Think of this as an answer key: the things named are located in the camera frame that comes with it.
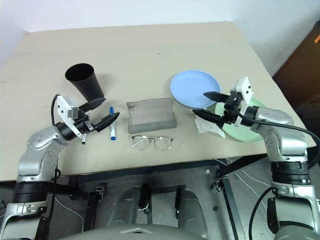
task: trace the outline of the black plastic cup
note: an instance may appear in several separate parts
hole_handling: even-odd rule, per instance
[[[95,75],[95,70],[90,64],[73,65],[65,72],[65,78],[79,90],[88,102],[105,97]]]

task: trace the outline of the blue plate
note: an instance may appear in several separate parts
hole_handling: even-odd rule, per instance
[[[213,76],[206,72],[188,70],[172,78],[170,91],[175,100],[182,105],[203,109],[215,103],[204,96],[204,93],[212,91],[220,93],[220,85]]]

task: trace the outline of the blue marker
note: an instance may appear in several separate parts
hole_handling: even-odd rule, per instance
[[[111,106],[110,107],[110,114],[114,114],[114,107]],[[116,125],[115,125],[115,122],[113,122],[111,125],[110,125],[110,139],[112,141],[116,140]]]

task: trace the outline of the green plate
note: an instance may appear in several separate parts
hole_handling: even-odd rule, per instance
[[[217,103],[215,106],[215,114],[222,115],[224,113],[224,103]],[[250,106],[257,106],[257,107],[265,107],[265,105],[256,98],[251,98]],[[258,134],[250,130],[248,126],[236,127],[230,124],[224,124],[222,129],[231,137],[247,142],[247,143],[259,143],[263,141],[263,138]]]

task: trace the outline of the table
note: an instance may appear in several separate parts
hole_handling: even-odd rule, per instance
[[[51,124],[53,96],[85,99],[65,78],[72,65],[89,63],[107,100],[91,111],[93,122],[120,111],[117,140],[108,130],[93,132],[87,143],[73,140],[59,156],[64,175],[79,175],[266,152],[263,142],[246,143],[217,134],[198,134],[190,108],[173,100],[177,128],[148,132],[173,137],[172,149],[160,152],[131,148],[126,102],[171,98],[169,84],[182,71],[196,69],[214,76],[224,93],[248,76],[254,96],[269,108],[290,114],[304,125],[263,63],[232,22],[97,27],[27,33],[0,70],[0,181],[16,179],[17,165],[28,138]],[[314,146],[308,136],[307,144]]]

